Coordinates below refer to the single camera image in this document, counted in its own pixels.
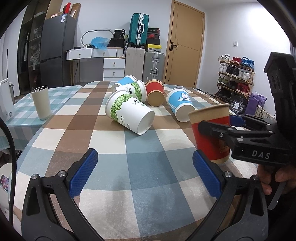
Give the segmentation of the person's right hand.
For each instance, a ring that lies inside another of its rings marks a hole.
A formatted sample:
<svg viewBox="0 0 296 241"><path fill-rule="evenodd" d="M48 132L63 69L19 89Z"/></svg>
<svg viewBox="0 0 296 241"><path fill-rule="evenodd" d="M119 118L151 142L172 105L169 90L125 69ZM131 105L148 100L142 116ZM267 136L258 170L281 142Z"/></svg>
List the person's right hand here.
<svg viewBox="0 0 296 241"><path fill-rule="evenodd" d="M257 176L260 178L263 192L265 195L272 193L272 187L270 183L272 181L272 171L269 171L266 166L258 164ZM280 168L274 177L274 180L278 183L286 182L283 194L286 194L290 190L295 188L296 181L296 168L293 165Z"/></svg>

